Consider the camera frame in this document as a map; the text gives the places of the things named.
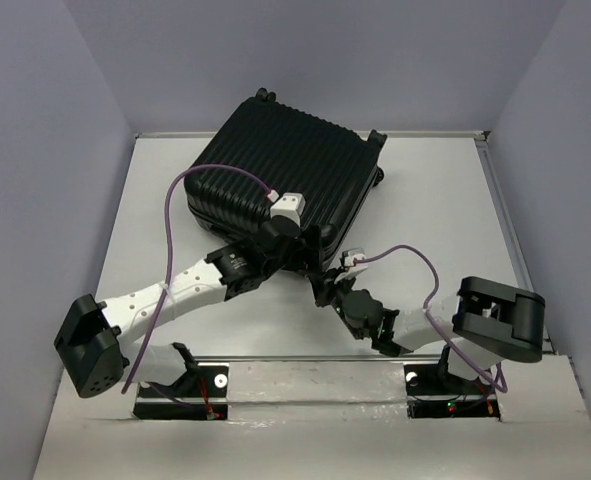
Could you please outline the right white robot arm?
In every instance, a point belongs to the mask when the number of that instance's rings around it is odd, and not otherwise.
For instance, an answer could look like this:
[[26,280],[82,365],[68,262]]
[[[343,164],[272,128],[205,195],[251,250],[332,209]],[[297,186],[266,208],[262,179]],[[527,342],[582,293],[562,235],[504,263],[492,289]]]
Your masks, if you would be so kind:
[[446,361],[437,384],[457,392],[482,371],[503,362],[535,364],[543,357],[546,302],[532,291],[469,276],[458,291],[415,310],[389,309],[356,276],[341,269],[307,276],[318,307],[330,307],[356,340],[390,358],[443,341]]

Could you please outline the black hard-shell suitcase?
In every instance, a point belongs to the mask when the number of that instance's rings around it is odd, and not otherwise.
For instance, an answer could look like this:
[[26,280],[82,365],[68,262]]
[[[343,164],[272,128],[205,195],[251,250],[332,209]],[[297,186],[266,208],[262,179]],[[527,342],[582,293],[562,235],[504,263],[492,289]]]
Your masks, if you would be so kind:
[[281,104],[264,88],[243,101],[195,160],[206,171],[187,176],[187,205],[198,224],[227,243],[251,236],[269,217],[262,180],[279,193],[301,193],[301,228],[335,227],[338,253],[370,190],[386,135],[367,138]]

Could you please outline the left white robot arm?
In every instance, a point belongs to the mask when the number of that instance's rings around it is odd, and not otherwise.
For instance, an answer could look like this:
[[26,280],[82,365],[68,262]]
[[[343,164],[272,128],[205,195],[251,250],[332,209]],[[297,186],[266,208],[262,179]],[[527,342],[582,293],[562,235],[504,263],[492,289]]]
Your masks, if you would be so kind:
[[152,345],[155,329],[256,290],[280,270],[316,272],[324,257],[319,227],[301,229],[277,216],[172,279],[101,301],[91,294],[75,299],[54,348],[81,398],[138,381],[162,383],[184,395],[195,386],[195,362],[182,344]]

